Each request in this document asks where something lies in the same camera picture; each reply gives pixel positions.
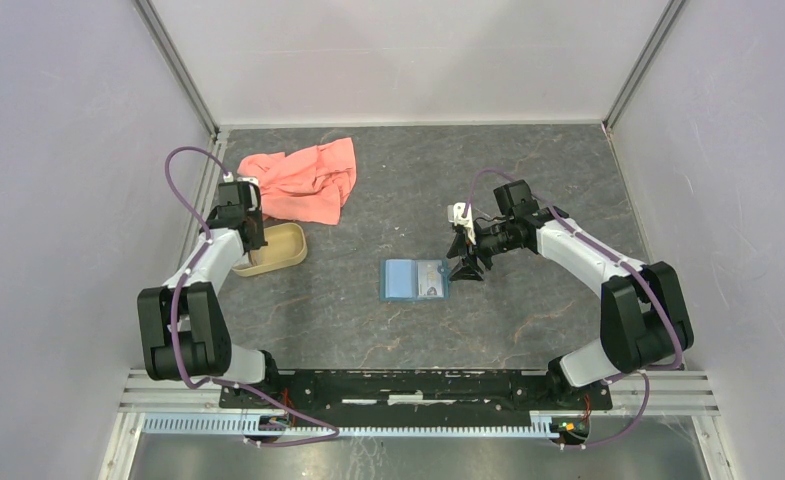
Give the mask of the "pink crumpled cloth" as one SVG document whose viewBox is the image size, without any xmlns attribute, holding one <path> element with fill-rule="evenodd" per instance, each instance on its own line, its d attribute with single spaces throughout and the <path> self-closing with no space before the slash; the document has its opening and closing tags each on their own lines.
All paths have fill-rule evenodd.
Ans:
<svg viewBox="0 0 785 480">
<path fill-rule="evenodd" d="M 237 173 L 258 180 L 265 216 L 336 225 L 357 180 L 354 143 L 342 138 L 291 154 L 249 155 Z"/>
</svg>

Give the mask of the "gold oval tray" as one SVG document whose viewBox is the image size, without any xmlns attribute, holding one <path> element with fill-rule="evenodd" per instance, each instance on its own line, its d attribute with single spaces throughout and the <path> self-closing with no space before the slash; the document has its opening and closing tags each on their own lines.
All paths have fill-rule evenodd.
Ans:
<svg viewBox="0 0 785 480">
<path fill-rule="evenodd" d="M 253 277 L 292 267 L 304 261 L 308 245 L 303 228 L 293 222 L 264 228 L 267 244 L 252 250 L 237 261 L 232 272 L 239 277 Z"/>
</svg>

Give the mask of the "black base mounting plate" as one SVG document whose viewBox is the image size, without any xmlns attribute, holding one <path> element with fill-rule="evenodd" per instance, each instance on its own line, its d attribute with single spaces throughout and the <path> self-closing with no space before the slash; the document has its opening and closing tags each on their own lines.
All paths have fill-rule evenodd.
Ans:
<svg viewBox="0 0 785 480">
<path fill-rule="evenodd" d="M 600 384 L 560 386 L 544 371 L 281 370 L 258 390 L 340 429 L 527 426 L 532 412 L 609 411 Z"/>
</svg>

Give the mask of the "blue card holder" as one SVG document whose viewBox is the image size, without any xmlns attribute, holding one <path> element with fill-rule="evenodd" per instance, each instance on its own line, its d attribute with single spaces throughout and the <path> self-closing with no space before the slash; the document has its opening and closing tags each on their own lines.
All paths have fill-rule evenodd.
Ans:
<svg viewBox="0 0 785 480">
<path fill-rule="evenodd" d="M 416 287 L 416 262 L 415 259 L 387 259 L 380 263 L 379 269 L 379 299 L 389 302 L 420 302 L 444 300 L 450 297 L 449 268 L 446 260 L 439 260 L 445 264 L 446 294 L 444 298 L 419 299 Z"/>
</svg>

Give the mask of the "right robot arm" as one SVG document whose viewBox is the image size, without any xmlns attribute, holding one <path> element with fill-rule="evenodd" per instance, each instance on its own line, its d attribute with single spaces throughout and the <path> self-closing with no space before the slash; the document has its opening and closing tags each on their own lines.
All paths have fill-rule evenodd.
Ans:
<svg viewBox="0 0 785 480">
<path fill-rule="evenodd" d="M 600 302 L 598 336 L 549 363 L 545 392 L 553 405 L 574 406 L 595 383 L 682 366 L 694 333 L 671 265 L 646 263 L 605 245 L 535 196 L 524 180 L 496 188 L 494 197 L 499 215 L 488 226 L 479 225 L 468 201 L 448 207 L 455 238 L 447 256 L 459 261 L 451 280 L 481 281 L 495 256 L 525 249 L 561 266 Z"/>
</svg>

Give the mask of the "silver credit card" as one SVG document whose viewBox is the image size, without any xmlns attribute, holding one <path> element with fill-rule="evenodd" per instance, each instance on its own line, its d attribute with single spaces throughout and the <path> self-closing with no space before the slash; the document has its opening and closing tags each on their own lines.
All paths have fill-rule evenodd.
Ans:
<svg viewBox="0 0 785 480">
<path fill-rule="evenodd" d="M 446 294 L 445 264 L 439 260 L 416 262 L 416 287 L 419 299 L 444 298 Z"/>
</svg>

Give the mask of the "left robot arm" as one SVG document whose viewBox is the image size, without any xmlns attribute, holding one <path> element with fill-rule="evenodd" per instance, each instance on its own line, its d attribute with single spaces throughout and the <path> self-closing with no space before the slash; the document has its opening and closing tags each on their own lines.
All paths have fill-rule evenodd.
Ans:
<svg viewBox="0 0 785 480">
<path fill-rule="evenodd" d="M 217 201 L 202 222 L 192 253 L 162 285 L 142 290 L 137 312 L 145 370 L 156 381 L 204 379 L 244 384 L 258 407 L 274 405 L 281 379 L 267 371 L 264 351 L 234 345 L 218 299 L 234 265 L 267 245 L 261 191 L 254 178 L 217 186 Z"/>
</svg>

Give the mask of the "aluminium frame rail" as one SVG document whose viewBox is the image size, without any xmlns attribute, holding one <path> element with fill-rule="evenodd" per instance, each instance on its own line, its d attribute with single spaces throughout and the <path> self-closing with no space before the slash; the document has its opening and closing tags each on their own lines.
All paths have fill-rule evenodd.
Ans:
<svg viewBox="0 0 785 480">
<path fill-rule="evenodd" d="M 698 371 L 632 375 L 551 395 L 531 370 L 285 370 L 278 406 L 233 387 L 196 390 L 129 373 L 100 477 L 131 475 L 140 439 L 151 434 L 555 439 L 602 417 L 687 419 L 713 479 L 734 467 L 722 439 L 720 411 Z"/>
</svg>

